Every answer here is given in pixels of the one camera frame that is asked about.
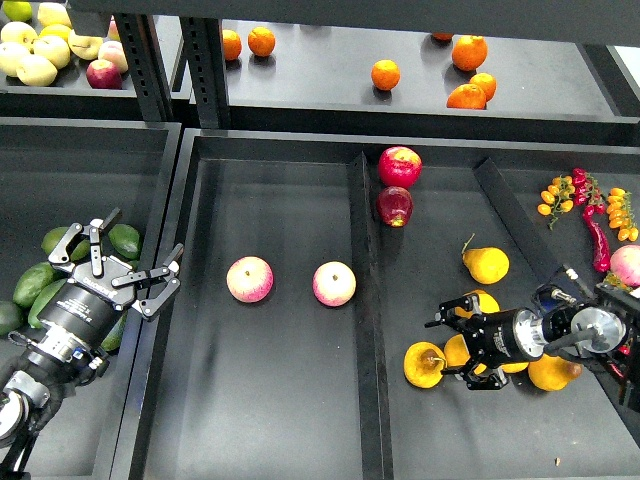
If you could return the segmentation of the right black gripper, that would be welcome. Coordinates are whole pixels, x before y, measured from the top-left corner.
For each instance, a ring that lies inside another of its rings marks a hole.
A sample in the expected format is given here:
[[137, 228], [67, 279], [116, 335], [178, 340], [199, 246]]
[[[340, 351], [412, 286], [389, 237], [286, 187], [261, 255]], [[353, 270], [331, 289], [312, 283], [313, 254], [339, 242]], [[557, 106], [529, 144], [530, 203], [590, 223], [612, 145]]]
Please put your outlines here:
[[[469, 390], [497, 391], [509, 384], [500, 367], [504, 364], [538, 360], [548, 341], [544, 338], [542, 318], [528, 308], [481, 314], [479, 296], [470, 293], [443, 302], [425, 328], [448, 326], [463, 331], [470, 359], [461, 366], [448, 366], [443, 376], [461, 379]], [[488, 367], [477, 374], [476, 368]]]

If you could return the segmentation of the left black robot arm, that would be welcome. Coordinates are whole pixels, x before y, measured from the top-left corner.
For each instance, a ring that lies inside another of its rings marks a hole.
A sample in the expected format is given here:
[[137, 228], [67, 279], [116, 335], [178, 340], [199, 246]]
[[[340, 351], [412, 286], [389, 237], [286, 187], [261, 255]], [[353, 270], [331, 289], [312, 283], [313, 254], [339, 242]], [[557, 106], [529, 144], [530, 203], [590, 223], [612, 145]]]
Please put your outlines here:
[[153, 320], [180, 288], [182, 244], [157, 267], [136, 271], [102, 252], [101, 237], [119, 220], [71, 224], [48, 256], [65, 282], [41, 311], [44, 334], [20, 338], [22, 354], [1, 368], [1, 462], [4, 479], [26, 479], [26, 463], [41, 430], [76, 388], [92, 383], [109, 365], [102, 343], [130, 309]]

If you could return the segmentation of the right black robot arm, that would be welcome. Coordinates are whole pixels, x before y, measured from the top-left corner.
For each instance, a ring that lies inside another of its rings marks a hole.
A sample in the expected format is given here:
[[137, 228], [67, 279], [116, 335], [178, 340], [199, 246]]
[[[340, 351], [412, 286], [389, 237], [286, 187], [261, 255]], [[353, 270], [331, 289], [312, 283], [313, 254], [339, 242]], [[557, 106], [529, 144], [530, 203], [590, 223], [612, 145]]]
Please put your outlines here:
[[532, 308], [485, 313], [476, 293], [440, 304], [425, 326], [461, 334], [470, 355], [443, 373], [470, 390], [500, 390], [509, 383], [505, 365], [559, 357], [609, 373], [619, 385], [619, 404], [638, 411], [639, 299], [606, 282], [589, 289], [567, 266], [559, 272], [579, 294], [547, 283], [536, 290]]

